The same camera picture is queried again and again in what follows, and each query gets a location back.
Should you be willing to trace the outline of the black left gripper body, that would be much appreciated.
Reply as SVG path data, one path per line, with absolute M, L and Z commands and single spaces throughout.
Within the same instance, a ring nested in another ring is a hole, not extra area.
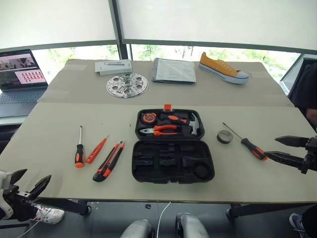
M 12 185 L 8 192 L 7 203 L 13 209 L 13 215 L 8 220 L 16 219 L 20 222 L 36 217 L 37 208 L 31 205 L 27 200 L 17 195 L 19 186 Z

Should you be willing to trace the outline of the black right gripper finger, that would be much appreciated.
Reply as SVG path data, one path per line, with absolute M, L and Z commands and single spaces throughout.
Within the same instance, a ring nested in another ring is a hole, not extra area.
M 298 137 L 298 136 L 280 136 L 275 138 L 275 141 L 278 141 L 284 145 L 291 147 L 303 147 L 305 148 L 308 138 L 306 137 Z
M 292 156 L 291 154 L 288 154 L 288 153 L 279 152 L 279 151 L 267 151 L 267 152 L 264 152 L 264 154 L 275 162 L 292 166 L 298 169 L 300 169 L 303 164 L 302 158 Z

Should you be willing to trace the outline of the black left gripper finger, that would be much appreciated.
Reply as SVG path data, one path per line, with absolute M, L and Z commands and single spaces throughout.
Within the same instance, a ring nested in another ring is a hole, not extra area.
M 17 170 L 12 173 L 11 179 L 10 179 L 10 184 L 15 184 L 17 181 L 19 181 L 23 175 L 27 172 L 27 169 L 21 169 Z
M 51 177 L 51 175 L 48 175 L 37 182 L 35 187 L 29 192 L 27 198 L 37 198 L 45 190 L 51 180 Z

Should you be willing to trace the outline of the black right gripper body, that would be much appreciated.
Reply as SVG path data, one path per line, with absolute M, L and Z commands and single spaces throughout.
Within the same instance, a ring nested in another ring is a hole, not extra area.
M 311 137 L 305 143 L 307 154 L 303 159 L 301 173 L 306 174 L 308 170 L 317 171 L 317 137 Z

